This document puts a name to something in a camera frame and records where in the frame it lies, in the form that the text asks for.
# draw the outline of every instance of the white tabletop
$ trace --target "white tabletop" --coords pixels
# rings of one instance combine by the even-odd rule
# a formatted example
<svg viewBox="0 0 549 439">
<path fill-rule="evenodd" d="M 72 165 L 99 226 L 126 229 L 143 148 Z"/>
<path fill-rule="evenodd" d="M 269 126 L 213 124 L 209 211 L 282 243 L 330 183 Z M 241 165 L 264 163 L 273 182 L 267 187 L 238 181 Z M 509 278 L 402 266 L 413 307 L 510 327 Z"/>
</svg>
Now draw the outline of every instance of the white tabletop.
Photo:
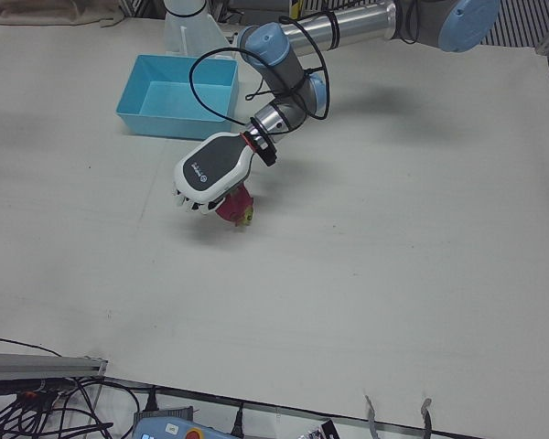
<svg viewBox="0 0 549 439">
<path fill-rule="evenodd" d="M 173 205 L 195 142 L 114 113 L 162 26 L 0 27 L 0 337 L 120 378 L 356 417 L 366 391 L 416 426 L 428 396 L 437 430 L 549 437 L 545 59 L 328 53 L 329 119 L 254 162 L 236 229 Z M 256 78 L 241 65 L 241 93 Z"/>
</svg>

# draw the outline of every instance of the blue plastic bin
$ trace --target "blue plastic bin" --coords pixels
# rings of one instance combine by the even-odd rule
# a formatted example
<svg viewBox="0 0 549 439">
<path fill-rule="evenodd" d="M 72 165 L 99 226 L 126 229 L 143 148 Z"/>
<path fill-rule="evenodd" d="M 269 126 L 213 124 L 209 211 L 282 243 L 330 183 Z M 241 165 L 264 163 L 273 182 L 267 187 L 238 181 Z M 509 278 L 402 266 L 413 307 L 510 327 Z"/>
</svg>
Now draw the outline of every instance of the blue plastic bin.
<svg viewBox="0 0 549 439">
<path fill-rule="evenodd" d="M 231 122 L 208 112 L 189 87 L 196 58 L 140 55 L 136 59 L 117 114 L 136 134 L 206 139 L 231 130 Z M 195 69 L 195 90 L 212 110 L 233 115 L 238 97 L 238 63 L 205 59 Z"/>
</svg>

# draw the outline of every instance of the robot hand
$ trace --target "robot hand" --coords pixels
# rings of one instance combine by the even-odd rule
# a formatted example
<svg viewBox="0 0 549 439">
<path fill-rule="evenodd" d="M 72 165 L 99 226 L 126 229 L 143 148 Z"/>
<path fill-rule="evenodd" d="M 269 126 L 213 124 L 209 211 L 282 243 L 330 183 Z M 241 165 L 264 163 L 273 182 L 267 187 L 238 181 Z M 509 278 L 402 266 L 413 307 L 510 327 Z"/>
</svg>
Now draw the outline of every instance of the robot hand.
<svg viewBox="0 0 549 439">
<path fill-rule="evenodd" d="M 321 120 L 328 113 L 328 74 L 321 50 L 382 37 L 463 52 L 486 36 L 499 8 L 500 0 L 382 0 L 346 9 L 341 6 L 305 17 L 300 23 L 286 19 L 245 28 L 237 50 L 260 72 L 274 99 L 251 118 L 242 133 L 215 134 L 177 163 L 177 203 L 202 213 L 215 210 L 236 224 L 249 222 L 253 199 L 243 181 L 254 154 L 272 165 L 275 138 L 292 133 L 308 117 Z M 304 70 L 297 56 L 314 51 L 321 69 Z M 324 72 L 325 85 L 315 74 L 317 70 Z M 324 115 L 318 116 L 323 107 Z"/>
<path fill-rule="evenodd" d="M 244 134 L 214 134 L 175 166 L 177 204 L 201 213 L 215 210 L 236 225 L 249 223 L 253 199 L 243 181 L 250 173 L 253 156 Z"/>
</svg>

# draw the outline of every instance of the metal clip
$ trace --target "metal clip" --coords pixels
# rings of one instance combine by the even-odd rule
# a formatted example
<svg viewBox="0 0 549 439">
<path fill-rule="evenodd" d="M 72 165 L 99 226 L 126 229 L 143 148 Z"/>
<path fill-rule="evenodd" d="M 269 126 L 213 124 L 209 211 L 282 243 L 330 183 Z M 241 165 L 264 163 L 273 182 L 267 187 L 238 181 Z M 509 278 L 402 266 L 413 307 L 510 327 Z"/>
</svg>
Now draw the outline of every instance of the metal clip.
<svg viewBox="0 0 549 439">
<path fill-rule="evenodd" d="M 372 406 L 372 401 L 370 401 L 368 395 L 365 394 L 364 398 L 366 398 L 366 402 L 368 403 L 368 429 L 370 430 L 372 439 L 380 439 L 376 431 L 376 412 L 374 411 L 374 406 Z"/>
<path fill-rule="evenodd" d="M 430 439 L 433 426 L 431 425 L 431 415 L 429 414 L 429 406 L 431 405 L 431 398 L 425 398 L 423 405 L 421 406 L 421 415 L 423 416 L 423 423 L 425 429 L 423 431 L 423 439 Z"/>
</svg>

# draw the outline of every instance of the cable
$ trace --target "cable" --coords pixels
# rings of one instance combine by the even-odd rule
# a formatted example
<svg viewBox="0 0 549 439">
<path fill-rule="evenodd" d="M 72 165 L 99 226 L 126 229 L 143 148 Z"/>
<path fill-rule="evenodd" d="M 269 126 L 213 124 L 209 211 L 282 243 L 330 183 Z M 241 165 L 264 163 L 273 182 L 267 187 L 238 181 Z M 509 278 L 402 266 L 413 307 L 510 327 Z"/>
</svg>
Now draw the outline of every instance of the cable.
<svg viewBox="0 0 549 439">
<path fill-rule="evenodd" d="M 414 36 L 413 36 L 413 32 L 411 31 L 413 11 L 416 19 L 416 24 L 414 27 Z M 399 34 L 399 38 L 401 39 L 401 41 L 403 41 L 403 43 L 413 45 L 419 40 L 419 27 L 420 27 L 419 19 L 420 19 L 419 0 L 412 0 L 411 3 L 409 4 L 409 7 L 407 7 L 406 13 L 404 15 L 403 23 L 399 27 L 398 34 Z M 411 38 L 411 40 L 408 40 L 406 39 L 406 37 L 403 36 L 402 26 L 405 26 L 406 33 Z"/>
<path fill-rule="evenodd" d="M 11 340 L 9 338 L 0 338 L 0 341 L 3 343 L 10 343 L 12 345 L 26 346 L 27 348 L 44 350 L 45 352 L 56 355 L 57 357 L 62 357 L 62 355 L 59 354 L 58 352 L 55 352 L 54 350 L 51 350 L 51 349 L 43 348 L 42 346 L 39 346 L 39 345 L 31 345 L 30 343 L 23 343 L 22 341 Z"/>
<path fill-rule="evenodd" d="M 50 354 L 61 357 L 55 350 L 43 348 L 39 345 L 24 343 L 9 338 L 0 337 L 0 342 L 43 350 Z M 116 382 L 105 381 L 104 379 L 88 378 L 85 380 L 72 379 L 75 382 L 75 389 L 65 393 L 63 406 L 53 408 L 54 402 L 59 395 L 54 391 L 27 391 L 18 393 L 16 399 L 0 411 L 0 438 L 10 435 L 9 439 L 17 437 L 30 437 L 38 439 L 43 436 L 56 436 L 58 439 L 72 439 L 89 433 L 100 433 L 104 439 L 113 439 L 109 429 L 113 423 L 103 423 L 95 412 L 90 396 L 86 388 L 94 385 L 109 387 L 126 391 L 135 402 L 136 411 L 140 412 L 140 403 L 133 392 L 137 389 L 130 388 Z M 69 407 L 71 397 L 79 392 L 83 398 L 87 411 Z M 53 413 L 60 413 L 59 429 L 45 432 L 49 416 Z M 63 428 L 68 413 L 80 413 L 88 417 L 90 424 L 77 427 Z M 132 432 L 132 426 L 126 431 L 121 439 L 126 439 Z"/>
<path fill-rule="evenodd" d="M 219 112 L 216 112 L 215 110 L 210 108 L 209 105 L 207 105 L 205 102 L 203 102 L 203 100 L 199 97 L 197 91 L 195 90 L 195 83 L 194 83 L 194 80 L 193 80 L 195 70 L 203 60 L 205 60 L 205 59 L 207 59 L 207 58 L 209 58 L 213 55 L 217 55 L 219 53 L 232 52 L 233 51 L 233 52 L 237 52 L 237 53 L 240 53 L 242 55 L 245 55 L 246 57 L 251 57 L 253 59 L 256 59 L 263 66 L 265 66 L 271 73 L 273 73 L 273 75 L 278 79 L 281 86 L 283 87 L 282 91 L 272 91 L 272 90 L 270 90 L 270 91 L 262 92 L 262 91 L 260 91 L 261 87 L 259 86 L 259 88 L 257 89 L 257 91 L 255 93 L 251 93 L 251 94 L 246 96 L 247 101 L 253 99 L 255 96 L 263 95 L 263 94 L 266 94 L 266 93 L 272 93 L 275 97 L 279 97 L 279 98 L 288 96 L 291 99 L 293 99 L 294 103 L 307 116 L 310 116 L 310 117 L 312 117 L 316 120 L 324 120 L 328 117 L 329 101 L 330 101 L 329 74 L 328 74 L 328 66 L 326 64 L 325 59 L 323 58 L 323 54 L 321 53 L 321 50 L 319 49 L 319 47 L 318 47 L 317 43 L 315 42 L 315 40 L 305 30 L 305 28 L 299 22 L 297 22 L 294 18 L 291 18 L 289 16 L 281 16 L 279 18 L 279 23 L 280 24 L 292 24 L 297 29 L 299 29 L 299 31 L 305 36 L 307 41 L 309 41 L 309 44 L 311 44 L 314 51 L 316 52 L 321 66 L 317 69 L 304 70 L 305 74 L 303 76 L 303 79 L 298 84 L 296 84 L 292 87 L 289 87 L 288 84 L 286 84 L 285 81 L 283 80 L 280 73 L 278 71 L 276 71 L 275 68 L 270 66 L 266 61 L 264 61 L 264 59 L 262 59 L 260 56 L 256 55 L 255 53 L 253 53 L 253 52 L 251 52 L 251 51 L 249 51 L 245 48 L 217 48 L 217 49 L 211 50 L 211 51 L 201 55 L 198 59 L 196 59 L 196 61 L 193 63 L 193 65 L 189 69 L 189 87 L 191 88 L 191 92 L 193 93 L 193 96 L 195 97 L 195 99 L 199 103 L 199 105 L 201 105 L 208 112 L 211 112 L 212 114 L 214 114 L 214 115 L 216 115 L 216 116 L 218 116 L 222 119 L 225 119 L 225 120 L 230 121 L 232 123 L 236 123 L 240 126 L 245 126 L 246 125 L 246 123 L 240 122 L 240 121 L 238 121 L 236 119 L 233 119 L 233 118 L 231 118 L 231 117 L 229 117 L 225 114 L 221 114 Z M 303 86 L 303 84 L 304 84 L 305 80 L 307 80 L 308 76 L 311 73 L 316 72 L 316 71 L 323 71 L 323 75 L 325 77 L 325 84 L 326 84 L 326 106 L 325 106 L 325 110 L 324 110 L 324 112 L 321 116 L 317 115 L 315 112 L 311 112 L 307 108 L 307 104 L 305 103 L 305 100 L 303 99 L 303 97 L 298 93 L 298 90 L 301 88 L 301 86 Z M 289 130 L 287 130 L 287 131 L 272 133 L 272 134 L 269 134 L 269 135 L 272 136 L 272 135 L 289 134 L 289 133 L 292 133 L 294 130 L 298 129 L 302 124 L 303 123 L 300 123 L 299 125 L 297 125 L 295 127 L 289 128 Z"/>
</svg>

